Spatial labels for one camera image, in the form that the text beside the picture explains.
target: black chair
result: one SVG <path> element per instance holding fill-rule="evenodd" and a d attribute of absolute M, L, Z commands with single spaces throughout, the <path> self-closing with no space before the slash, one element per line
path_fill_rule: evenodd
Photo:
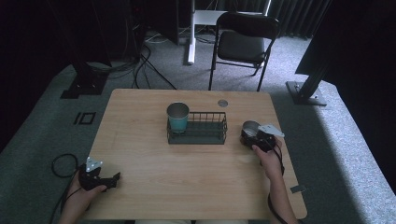
<path fill-rule="evenodd" d="M 262 76 L 257 88 L 257 91 L 260 91 L 271 47 L 278 37 L 279 31 L 279 22 L 274 18 L 238 12 L 222 14 L 216 23 L 216 39 L 210 70 L 209 90 L 212 89 L 216 63 L 225 63 L 255 68 L 253 76 L 262 66 Z M 269 40 L 267 47 L 264 46 L 265 39 Z"/>

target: table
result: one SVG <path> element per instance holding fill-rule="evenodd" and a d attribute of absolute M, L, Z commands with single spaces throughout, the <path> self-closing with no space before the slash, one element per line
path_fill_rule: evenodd
<path fill-rule="evenodd" d="M 219 100 L 228 105 L 221 107 Z M 225 112 L 224 145 L 169 145 L 166 107 Z M 116 189 L 92 202 L 87 219 L 268 219 L 269 181 L 254 152 L 239 142 L 244 121 L 279 128 L 264 92 L 114 90 L 91 157 L 103 161 L 101 177 L 121 172 Z M 298 185 L 284 140 L 287 188 Z M 298 218 L 306 216 L 301 192 L 289 191 Z"/>

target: wooden table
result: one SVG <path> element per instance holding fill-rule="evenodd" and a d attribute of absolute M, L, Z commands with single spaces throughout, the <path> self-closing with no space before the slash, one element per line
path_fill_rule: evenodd
<path fill-rule="evenodd" d="M 219 100 L 228 106 L 219 106 Z M 225 144 L 169 145 L 166 107 L 173 102 L 184 102 L 191 111 L 225 112 Z M 114 90 L 91 157 L 104 162 L 101 177 L 121 172 L 121 179 L 84 218 L 268 219 L 268 179 L 253 151 L 239 141 L 249 119 L 280 129 L 264 92 Z M 289 189 L 298 183 L 279 140 Z M 305 217 L 302 194 L 289 191 L 289 198 L 297 218 Z"/>

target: black wire basket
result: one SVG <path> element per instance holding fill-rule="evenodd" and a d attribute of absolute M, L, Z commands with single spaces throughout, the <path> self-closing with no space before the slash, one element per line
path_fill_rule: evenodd
<path fill-rule="evenodd" d="M 169 144 L 222 145 L 227 133 L 225 112 L 190 112 L 187 128 L 172 130 L 167 122 Z"/>

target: cup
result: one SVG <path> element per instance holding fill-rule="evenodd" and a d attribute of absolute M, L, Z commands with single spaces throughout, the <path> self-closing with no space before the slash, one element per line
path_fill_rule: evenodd
<path fill-rule="evenodd" d="M 174 102 L 166 109 L 169 123 L 173 133 L 186 132 L 187 120 L 189 118 L 189 107 L 181 102 Z"/>

